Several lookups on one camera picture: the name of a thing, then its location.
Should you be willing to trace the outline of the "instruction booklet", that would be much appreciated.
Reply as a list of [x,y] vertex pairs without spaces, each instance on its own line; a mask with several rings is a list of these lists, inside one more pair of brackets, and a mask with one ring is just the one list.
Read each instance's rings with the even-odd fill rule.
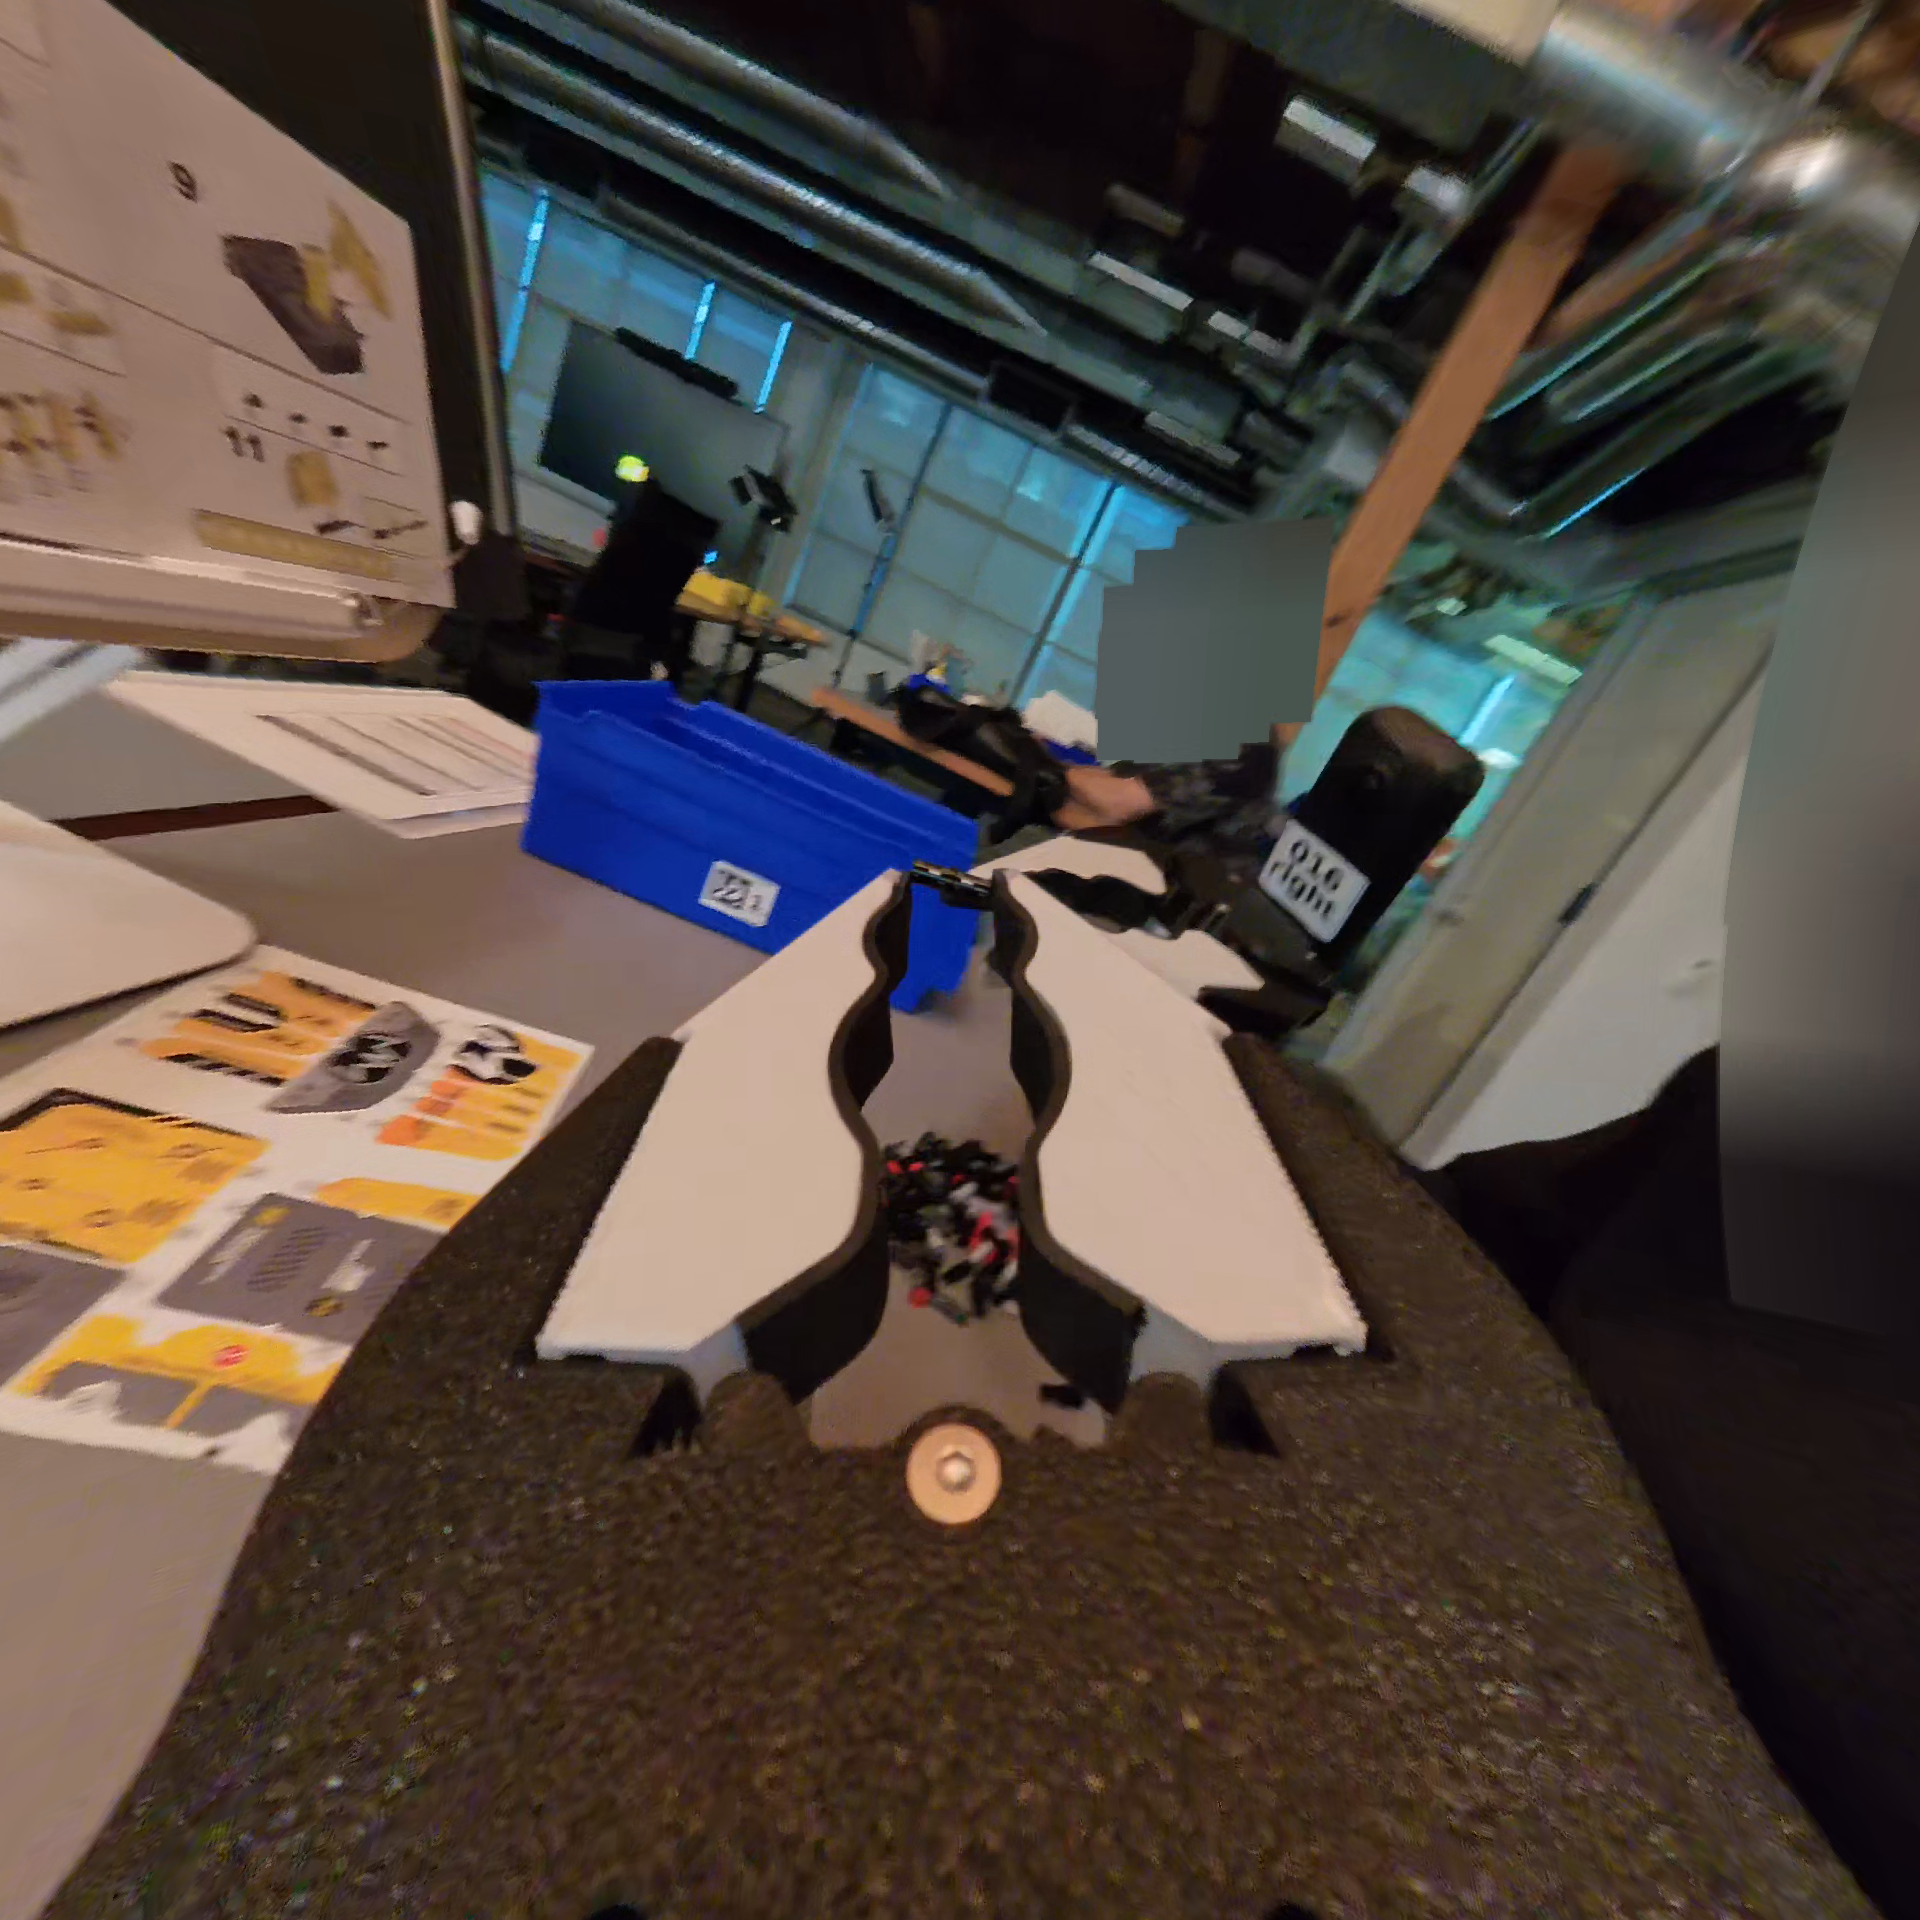
[[449,609],[411,235],[118,6],[6,6],[6,587]]

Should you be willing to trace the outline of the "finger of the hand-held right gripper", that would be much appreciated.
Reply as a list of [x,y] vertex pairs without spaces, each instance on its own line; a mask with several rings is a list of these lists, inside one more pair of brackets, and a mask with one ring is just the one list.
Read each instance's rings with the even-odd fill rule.
[[1061,870],[1061,877],[1082,877],[1082,880],[1122,880],[1145,897],[1162,897],[1162,888],[1168,888],[1162,866],[1141,843],[1071,838],[1071,833],[1034,838],[1024,849],[998,849],[978,866],[978,877],[996,877],[996,870],[1024,870],[1024,877]]
[[1114,897],[1111,941],[1198,1009],[1257,1009],[1271,991],[1232,946],[1227,904]]

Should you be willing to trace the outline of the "white wooden book stand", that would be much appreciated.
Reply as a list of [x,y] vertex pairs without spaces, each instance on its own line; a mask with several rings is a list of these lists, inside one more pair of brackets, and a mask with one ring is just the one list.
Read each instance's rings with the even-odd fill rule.
[[[441,513],[441,563],[425,587],[441,601],[376,591],[369,557],[340,563],[165,563],[93,545],[0,545],[0,733],[103,690],[143,655],[215,656],[410,656],[449,604],[449,565],[483,535],[483,513]],[[45,1021],[93,1001],[206,975],[251,954],[255,930],[223,904],[203,904],[118,853],[83,843],[6,807],[0,828],[0,1021]]]

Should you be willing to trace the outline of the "wooden beam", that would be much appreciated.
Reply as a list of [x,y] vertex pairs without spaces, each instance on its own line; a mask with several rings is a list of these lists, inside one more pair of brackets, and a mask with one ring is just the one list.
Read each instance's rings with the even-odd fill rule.
[[1379,601],[1448,471],[1501,396],[1517,355],[1549,315],[1620,181],[1627,160],[1614,145],[1574,141],[1511,218],[1494,259],[1473,284],[1473,302],[1379,449],[1379,469],[1334,541],[1309,690],[1334,688],[1362,621]]

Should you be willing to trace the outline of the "wooden table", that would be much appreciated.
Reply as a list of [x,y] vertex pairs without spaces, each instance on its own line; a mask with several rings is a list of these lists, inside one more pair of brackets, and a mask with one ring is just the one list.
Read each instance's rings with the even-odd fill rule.
[[907,733],[894,708],[858,700],[836,688],[814,688],[804,696],[804,724],[814,724],[826,733],[834,756],[881,760],[881,765],[914,760],[914,765],[923,765],[918,773],[923,781],[945,781],[945,789],[955,781],[983,801],[1017,793],[1017,781],[998,765],[983,765],[962,753],[928,745],[928,742]]

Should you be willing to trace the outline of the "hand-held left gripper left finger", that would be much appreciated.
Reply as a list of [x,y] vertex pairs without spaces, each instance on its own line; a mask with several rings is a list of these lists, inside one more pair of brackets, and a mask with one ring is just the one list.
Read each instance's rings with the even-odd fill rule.
[[866,1107],[898,1060],[907,891],[873,877],[671,1038],[538,1360],[823,1387],[873,1340],[885,1231]]

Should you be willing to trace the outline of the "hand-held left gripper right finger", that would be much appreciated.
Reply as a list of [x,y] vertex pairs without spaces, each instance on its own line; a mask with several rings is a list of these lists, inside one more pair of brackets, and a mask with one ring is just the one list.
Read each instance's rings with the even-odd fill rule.
[[1227,1026],[1027,870],[992,877],[1011,991],[1017,1312],[1096,1411],[1227,1363],[1364,1357],[1370,1327],[1227,1060]]

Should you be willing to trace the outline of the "black wall screen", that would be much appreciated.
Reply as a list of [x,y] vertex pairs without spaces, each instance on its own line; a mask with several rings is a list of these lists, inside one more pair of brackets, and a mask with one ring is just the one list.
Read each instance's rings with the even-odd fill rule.
[[624,464],[678,507],[738,525],[732,477],[770,471],[784,426],[686,373],[686,361],[647,361],[617,336],[571,319],[538,469],[613,502]]

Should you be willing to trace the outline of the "black panel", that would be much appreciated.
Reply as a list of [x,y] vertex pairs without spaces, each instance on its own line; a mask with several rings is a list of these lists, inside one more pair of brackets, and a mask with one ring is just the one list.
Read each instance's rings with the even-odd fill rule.
[[492,274],[449,6],[118,0],[118,9],[410,225],[447,502],[483,513],[476,545],[449,565],[454,617],[528,617]]

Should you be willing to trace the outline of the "pile of small connector pins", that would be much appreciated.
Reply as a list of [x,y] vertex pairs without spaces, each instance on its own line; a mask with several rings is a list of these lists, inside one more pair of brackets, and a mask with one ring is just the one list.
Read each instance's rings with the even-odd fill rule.
[[954,1327],[1017,1312],[1024,1176],[983,1142],[914,1139],[881,1147],[881,1231],[914,1312]]

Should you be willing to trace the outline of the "white paper document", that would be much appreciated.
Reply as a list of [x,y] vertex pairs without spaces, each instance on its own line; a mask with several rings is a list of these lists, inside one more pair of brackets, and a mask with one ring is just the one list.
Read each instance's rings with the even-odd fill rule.
[[538,733],[449,690],[130,670],[107,696],[411,843],[522,828],[538,781]]

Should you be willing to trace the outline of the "black chair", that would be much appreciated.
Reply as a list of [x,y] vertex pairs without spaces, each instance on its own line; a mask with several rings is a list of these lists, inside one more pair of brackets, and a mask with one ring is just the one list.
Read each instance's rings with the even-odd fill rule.
[[624,489],[607,545],[588,565],[564,617],[571,680],[663,680],[678,688],[688,643],[678,591],[705,565],[719,525],[674,502],[657,477]]

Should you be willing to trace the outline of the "blue plastic bin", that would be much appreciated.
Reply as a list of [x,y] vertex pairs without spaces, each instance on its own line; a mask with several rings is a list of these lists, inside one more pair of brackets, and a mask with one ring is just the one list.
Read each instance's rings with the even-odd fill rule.
[[969,870],[978,828],[663,680],[548,680],[522,853],[770,960],[885,870]]

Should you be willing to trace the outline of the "yellow grey sticker sheet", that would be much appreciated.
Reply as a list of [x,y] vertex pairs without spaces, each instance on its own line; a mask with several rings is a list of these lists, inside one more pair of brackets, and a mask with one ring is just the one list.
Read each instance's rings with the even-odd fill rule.
[[0,1093],[0,1436],[278,1474],[590,1042],[281,946]]

